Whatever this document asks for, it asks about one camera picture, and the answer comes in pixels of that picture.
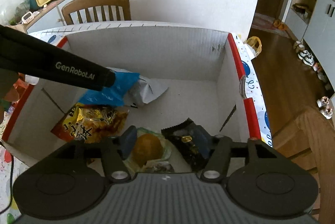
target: wooden floor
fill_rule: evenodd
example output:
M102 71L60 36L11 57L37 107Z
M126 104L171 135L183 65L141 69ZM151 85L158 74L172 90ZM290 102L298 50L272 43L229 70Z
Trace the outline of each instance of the wooden floor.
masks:
M251 29L258 36L262 52L252 60L261 85L272 135L303 106L317 107L316 100L326 95L324 84L312 67L305 65L293 49L293 40Z

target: chair backrest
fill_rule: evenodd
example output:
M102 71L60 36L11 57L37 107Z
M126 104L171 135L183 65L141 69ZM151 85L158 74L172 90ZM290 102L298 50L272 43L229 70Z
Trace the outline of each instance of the chair backrest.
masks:
M312 216L335 223L335 129L315 108L306 107L272 138L274 148L318 182Z
M106 21L106 14L103 6L108 6L109 20L113 21L112 6L115 6L116 20L121 21L120 9L122 7L124 20L131 20L130 16L130 3L129 0L73 0L66 4L62 8L62 14L67 25L73 25L71 13L77 12L79 23L82 24L83 20L80 14L80 10L85 10L87 22L92 22L92 18L89 12L89 8L93 8L94 22L98 22L98 14L96 7L101 8L102 21Z

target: doormat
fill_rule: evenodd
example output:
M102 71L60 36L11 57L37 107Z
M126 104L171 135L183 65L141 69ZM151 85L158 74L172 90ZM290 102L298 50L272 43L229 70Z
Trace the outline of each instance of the doormat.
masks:
M273 26L274 18L255 13L254 19L252 20L251 27L254 29L260 29L261 31L267 31L280 36L290 38L286 31L280 31Z

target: orange slipper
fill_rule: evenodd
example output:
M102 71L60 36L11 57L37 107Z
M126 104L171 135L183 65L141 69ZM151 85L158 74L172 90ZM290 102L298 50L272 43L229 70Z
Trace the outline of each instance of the orange slipper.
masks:
M276 19L276 20L274 20L274 22L273 22L273 26L274 26L275 28L278 28L278 27L280 26L280 24L281 24L281 21L280 21L279 19Z
M278 30L285 31L287 29L287 25L285 23L281 23L278 27Z

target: black cable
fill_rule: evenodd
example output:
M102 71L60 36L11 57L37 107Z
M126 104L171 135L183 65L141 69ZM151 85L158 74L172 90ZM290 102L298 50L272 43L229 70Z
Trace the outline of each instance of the black cable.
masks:
M4 212L6 212L13 203L13 172L14 172L14 156L12 154L10 154L11 158L12 158L12 165L10 167L10 177L9 177L9 184L10 184L10 200L9 200L9 204L8 206L3 209L2 211L0 211L0 215L2 215Z

